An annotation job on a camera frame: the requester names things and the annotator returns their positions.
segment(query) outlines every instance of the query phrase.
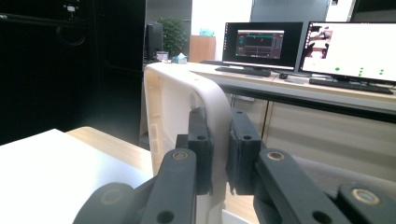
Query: computer monitor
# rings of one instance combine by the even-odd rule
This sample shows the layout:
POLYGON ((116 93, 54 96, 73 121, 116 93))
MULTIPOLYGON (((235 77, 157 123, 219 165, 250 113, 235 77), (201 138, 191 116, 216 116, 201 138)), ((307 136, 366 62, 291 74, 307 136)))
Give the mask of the computer monitor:
POLYGON ((294 70, 302 22, 227 22, 223 63, 294 70))
POLYGON ((396 23, 311 21, 299 70, 396 84, 396 23))
POLYGON ((163 50, 163 25, 156 21, 146 21, 144 58, 155 60, 157 51, 163 50))

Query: white surface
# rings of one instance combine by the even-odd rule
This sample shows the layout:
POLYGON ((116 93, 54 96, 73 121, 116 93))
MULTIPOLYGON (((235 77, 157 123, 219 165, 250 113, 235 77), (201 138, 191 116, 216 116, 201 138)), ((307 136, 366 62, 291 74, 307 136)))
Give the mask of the white surface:
POLYGON ((104 184, 150 179, 72 136, 50 130, 0 147, 0 223, 70 224, 104 184))
POLYGON ((192 0, 191 34, 200 30, 215 32, 215 60, 221 61, 225 22, 250 21, 251 0, 192 0))
POLYGON ((330 3, 326 21, 349 21, 356 0, 338 1, 337 5, 330 3))

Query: black cabinet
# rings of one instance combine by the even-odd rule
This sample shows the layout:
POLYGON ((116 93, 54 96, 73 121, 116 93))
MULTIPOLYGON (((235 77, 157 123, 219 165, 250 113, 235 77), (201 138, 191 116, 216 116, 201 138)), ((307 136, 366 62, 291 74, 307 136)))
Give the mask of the black cabinet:
POLYGON ((146 1, 70 2, 0 3, 0 145, 80 126, 138 142, 146 1))

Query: potted plant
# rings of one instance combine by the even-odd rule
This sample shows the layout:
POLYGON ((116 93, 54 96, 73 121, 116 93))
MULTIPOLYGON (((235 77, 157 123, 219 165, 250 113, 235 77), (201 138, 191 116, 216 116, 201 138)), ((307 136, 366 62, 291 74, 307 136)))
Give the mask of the potted plant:
POLYGON ((182 20, 176 18, 160 18, 157 22, 163 25, 163 50, 169 53, 169 58, 177 56, 187 43, 182 20))

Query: robotic arm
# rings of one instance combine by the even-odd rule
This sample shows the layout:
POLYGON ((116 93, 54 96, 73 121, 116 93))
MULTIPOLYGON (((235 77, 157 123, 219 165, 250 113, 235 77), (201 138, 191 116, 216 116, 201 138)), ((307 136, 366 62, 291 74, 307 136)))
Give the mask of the robotic arm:
MULTIPOLYGON (((267 148, 248 116, 232 108, 227 163, 231 190, 254 195, 260 223, 396 223, 396 202, 357 183, 324 193, 287 152, 267 148)), ((212 144, 205 109, 190 112, 189 133, 177 136, 159 173, 137 189, 121 183, 99 188, 74 224, 195 223, 196 195, 211 192, 212 144)))

